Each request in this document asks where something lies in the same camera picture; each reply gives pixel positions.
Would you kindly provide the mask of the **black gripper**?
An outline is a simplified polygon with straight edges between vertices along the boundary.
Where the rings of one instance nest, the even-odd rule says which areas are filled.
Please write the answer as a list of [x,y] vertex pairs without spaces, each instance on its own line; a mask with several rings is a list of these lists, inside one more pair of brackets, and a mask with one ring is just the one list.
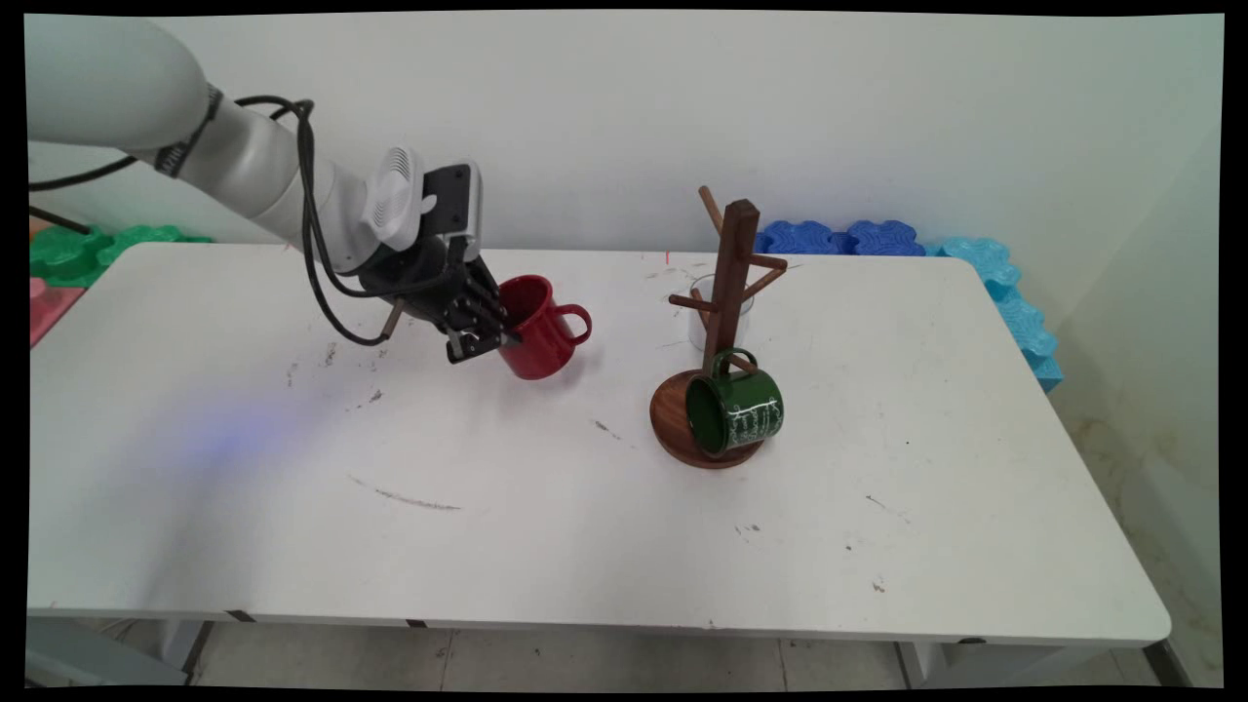
[[523,342],[520,334],[507,330],[500,289],[485,260],[451,257],[451,249],[461,244],[459,239],[447,245],[432,237],[399,254],[379,245],[358,270],[366,292],[381,292],[392,302],[389,290],[406,289],[401,299],[407,314],[436,329],[448,329],[446,353],[451,363]]

